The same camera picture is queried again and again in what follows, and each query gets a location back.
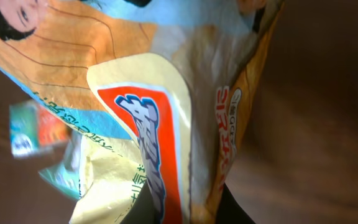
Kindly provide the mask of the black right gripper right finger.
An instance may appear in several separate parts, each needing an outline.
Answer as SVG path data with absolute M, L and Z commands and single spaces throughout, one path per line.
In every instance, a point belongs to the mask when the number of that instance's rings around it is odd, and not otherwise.
M 255 224 L 224 184 L 215 224 Z

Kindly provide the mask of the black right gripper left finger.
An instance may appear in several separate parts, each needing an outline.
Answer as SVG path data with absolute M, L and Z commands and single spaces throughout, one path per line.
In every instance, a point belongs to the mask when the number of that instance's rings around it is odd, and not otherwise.
M 154 203 L 148 183 L 145 183 L 121 224 L 154 224 L 154 215 Z

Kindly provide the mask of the mint green wipes pouch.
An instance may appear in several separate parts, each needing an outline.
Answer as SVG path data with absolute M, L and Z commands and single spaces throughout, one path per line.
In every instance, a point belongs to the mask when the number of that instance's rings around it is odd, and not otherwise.
M 63 160 L 39 171 L 39 176 L 67 197 L 78 201 L 80 194 L 81 134 L 71 133 Z

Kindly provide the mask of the cream wet wipes bag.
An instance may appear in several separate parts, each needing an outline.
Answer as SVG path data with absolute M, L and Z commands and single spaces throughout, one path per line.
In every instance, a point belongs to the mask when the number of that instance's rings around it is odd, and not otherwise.
M 0 1 L 0 70 L 83 136 L 78 221 L 215 223 L 283 1 Z

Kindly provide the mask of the orange Kleenex tissue pack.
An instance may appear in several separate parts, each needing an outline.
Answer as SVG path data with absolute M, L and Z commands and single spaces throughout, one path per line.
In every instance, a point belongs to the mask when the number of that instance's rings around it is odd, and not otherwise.
M 70 131 L 65 123 L 43 107 L 37 111 L 38 139 L 42 147 L 51 146 L 70 139 Z

